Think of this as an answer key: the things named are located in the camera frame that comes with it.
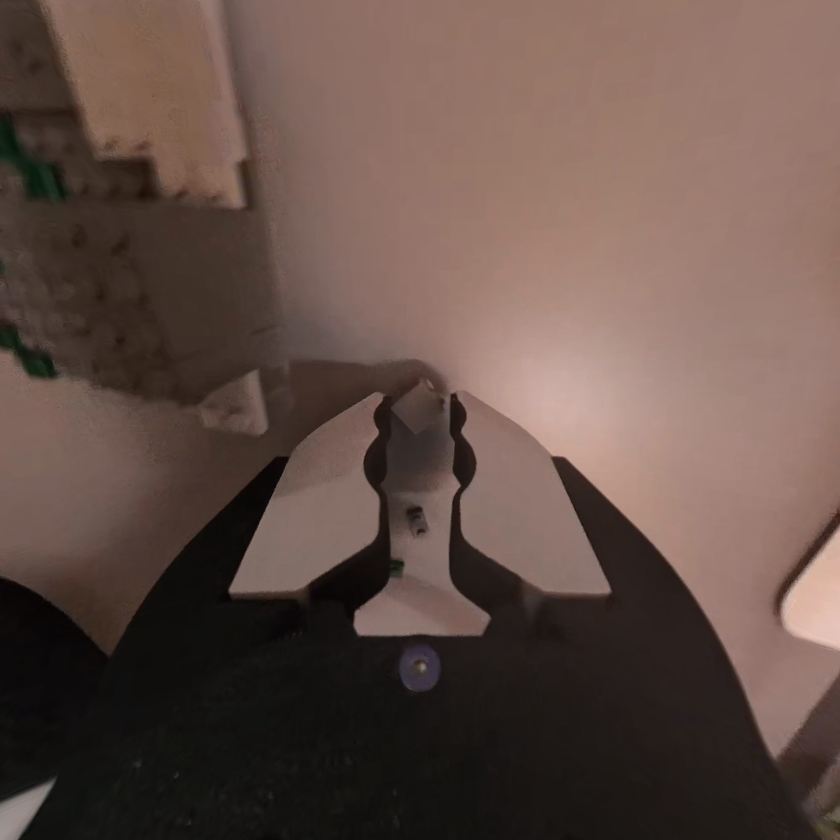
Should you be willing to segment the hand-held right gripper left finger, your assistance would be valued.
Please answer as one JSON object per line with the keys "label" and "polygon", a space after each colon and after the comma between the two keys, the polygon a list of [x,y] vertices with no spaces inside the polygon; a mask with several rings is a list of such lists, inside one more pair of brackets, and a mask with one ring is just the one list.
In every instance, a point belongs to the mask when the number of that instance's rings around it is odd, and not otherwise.
{"label": "hand-held right gripper left finger", "polygon": [[373,392],[288,458],[229,586],[239,601],[337,602],[349,619],[389,581],[389,398]]}

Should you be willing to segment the grey desk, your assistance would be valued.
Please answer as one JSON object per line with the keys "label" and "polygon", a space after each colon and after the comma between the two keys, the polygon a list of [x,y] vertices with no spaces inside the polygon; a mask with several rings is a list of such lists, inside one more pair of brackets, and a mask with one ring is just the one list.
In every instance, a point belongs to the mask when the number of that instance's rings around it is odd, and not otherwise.
{"label": "grey desk", "polygon": [[448,428],[442,583],[234,600],[290,455],[162,560],[122,446],[159,570],[23,838],[818,838],[733,632],[837,502],[838,3],[224,13],[292,373],[509,417],[611,595],[458,593]]}

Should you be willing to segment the white and wood book stand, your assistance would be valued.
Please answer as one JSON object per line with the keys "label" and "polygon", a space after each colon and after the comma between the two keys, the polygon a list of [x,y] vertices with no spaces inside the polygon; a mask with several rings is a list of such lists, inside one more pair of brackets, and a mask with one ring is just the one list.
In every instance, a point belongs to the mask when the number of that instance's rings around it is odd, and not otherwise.
{"label": "white and wood book stand", "polygon": [[839,651],[839,511],[784,578],[775,610],[787,634]]}

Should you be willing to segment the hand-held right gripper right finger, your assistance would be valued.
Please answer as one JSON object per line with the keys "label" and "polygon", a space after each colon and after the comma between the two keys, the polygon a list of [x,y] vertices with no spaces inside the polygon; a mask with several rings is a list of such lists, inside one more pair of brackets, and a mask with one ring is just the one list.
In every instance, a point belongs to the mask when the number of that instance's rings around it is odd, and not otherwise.
{"label": "hand-held right gripper right finger", "polygon": [[603,602],[611,586],[550,452],[468,392],[450,397],[449,576],[492,616],[548,601]]}

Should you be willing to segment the grey baseplate brick build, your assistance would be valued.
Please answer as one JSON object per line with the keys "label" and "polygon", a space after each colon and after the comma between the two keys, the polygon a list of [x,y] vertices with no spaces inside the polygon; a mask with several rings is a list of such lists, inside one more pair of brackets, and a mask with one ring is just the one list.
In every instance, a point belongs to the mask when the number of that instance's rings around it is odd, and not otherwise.
{"label": "grey baseplate brick build", "polygon": [[2,2],[2,352],[258,438],[289,403],[223,2]]}

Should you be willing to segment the dark cloth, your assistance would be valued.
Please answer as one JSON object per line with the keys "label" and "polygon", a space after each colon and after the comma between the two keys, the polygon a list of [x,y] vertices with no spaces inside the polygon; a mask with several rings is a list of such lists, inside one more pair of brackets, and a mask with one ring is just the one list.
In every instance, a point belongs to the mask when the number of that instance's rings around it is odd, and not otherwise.
{"label": "dark cloth", "polygon": [[56,776],[106,654],[58,607],[1,579],[1,798]]}

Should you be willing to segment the light grey brick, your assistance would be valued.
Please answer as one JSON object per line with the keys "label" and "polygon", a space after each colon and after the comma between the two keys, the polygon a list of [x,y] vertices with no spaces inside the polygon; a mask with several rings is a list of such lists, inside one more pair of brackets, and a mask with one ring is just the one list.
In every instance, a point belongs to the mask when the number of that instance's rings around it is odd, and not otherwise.
{"label": "light grey brick", "polygon": [[445,410],[445,398],[428,378],[422,377],[414,386],[397,398],[392,405],[393,416],[413,435],[436,427]]}

